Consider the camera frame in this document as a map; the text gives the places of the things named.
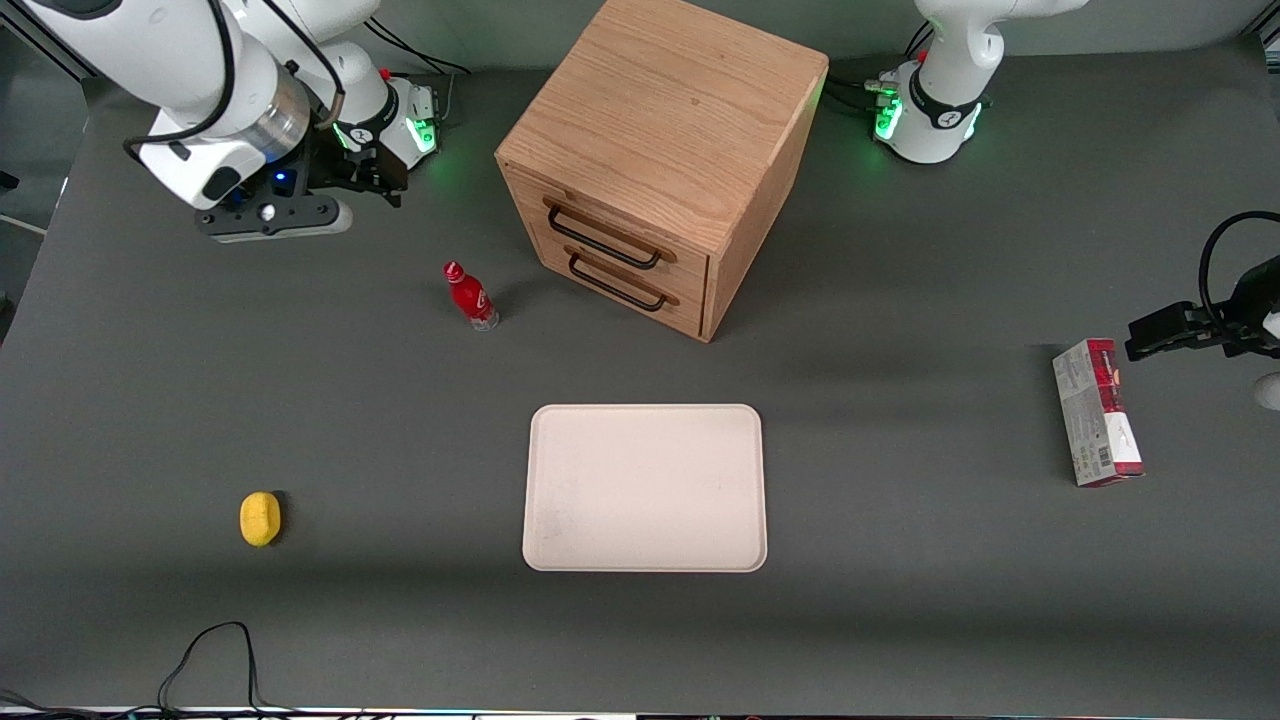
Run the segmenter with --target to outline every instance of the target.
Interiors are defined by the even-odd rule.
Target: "wooden box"
[[[608,0],[495,154],[538,258],[709,341],[826,73],[826,55],[680,0]]]

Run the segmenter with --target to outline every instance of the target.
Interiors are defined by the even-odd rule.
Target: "metal handle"
[[[549,224],[553,231],[556,231],[556,232],[558,232],[558,233],[561,233],[561,234],[563,234],[566,237],[571,237],[571,238],[581,242],[582,245],[585,245],[588,247],[599,250],[600,252],[604,252],[605,255],[608,255],[609,258],[613,258],[614,260],[617,260],[620,263],[626,263],[627,265],[631,265],[632,268],[636,268],[636,269],[640,269],[640,270],[652,270],[653,266],[658,264],[658,260],[662,259],[662,254],[658,252],[658,251],[654,251],[653,258],[649,258],[648,260],[641,260],[639,258],[632,258],[632,256],[627,255],[626,252],[618,252],[617,250],[609,247],[608,245],[604,245],[603,242],[600,242],[598,240],[591,240],[591,238],[586,237],[585,234],[577,232],[573,228],[564,227],[564,225],[557,223],[556,218],[559,217],[559,213],[561,213],[559,205],[552,205],[552,211],[547,214],[547,224]]]
[[[580,281],[585,281],[586,283],[589,283],[589,284],[591,284],[594,287],[598,287],[598,288],[603,290],[604,292],[608,292],[609,295],[612,295],[613,297],[617,297],[618,300],[630,302],[631,305],[635,305],[636,307],[644,310],[645,313],[657,313],[658,310],[662,310],[663,305],[667,304],[667,296],[666,295],[660,295],[659,293],[658,295],[658,300],[655,302],[645,302],[644,300],[640,300],[639,297],[636,297],[634,295],[630,295],[627,292],[622,292],[621,290],[613,287],[612,284],[605,283],[604,281],[599,281],[596,278],[593,278],[591,275],[589,275],[589,274],[584,273],[582,270],[577,269],[577,261],[580,259],[581,259],[581,255],[579,255],[577,252],[570,255],[570,259],[568,259],[568,272],[573,273],[575,278],[577,278]]]

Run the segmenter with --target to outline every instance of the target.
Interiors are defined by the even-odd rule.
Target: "plastic tray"
[[[756,570],[768,547],[763,457],[746,405],[548,405],[530,428],[525,561]]]

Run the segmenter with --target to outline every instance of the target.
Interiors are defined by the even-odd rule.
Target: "red and white box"
[[[1115,357],[1116,341],[1091,338],[1053,359],[1079,487],[1098,488],[1144,474],[1120,402]]]

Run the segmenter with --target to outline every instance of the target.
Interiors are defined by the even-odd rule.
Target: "gray table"
[[[822,110],[709,346],[538,265],[490,155],[544,77],[463,78],[403,209],[355,197],[347,234],[238,246],[125,160],[146,108],[91,92],[0,350],[0,685],[143,702],[241,619],[294,705],[1280,714],[1280,415],[1248,396],[1274,365],[1126,366],[1149,477],[1101,491],[1070,482],[1048,369],[1190,297],[1212,227],[1274,208],[1256,41],[1012,59],[936,168]],[[1238,228],[1221,290],[1275,250]],[[497,332],[449,305],[449,259]],[[758,407],[768,562],[527,569],[549,402]],[[259,488],[292,503],[266,551],[236,525]],[[177,701],[241,703],[238,638],[209,642]]]

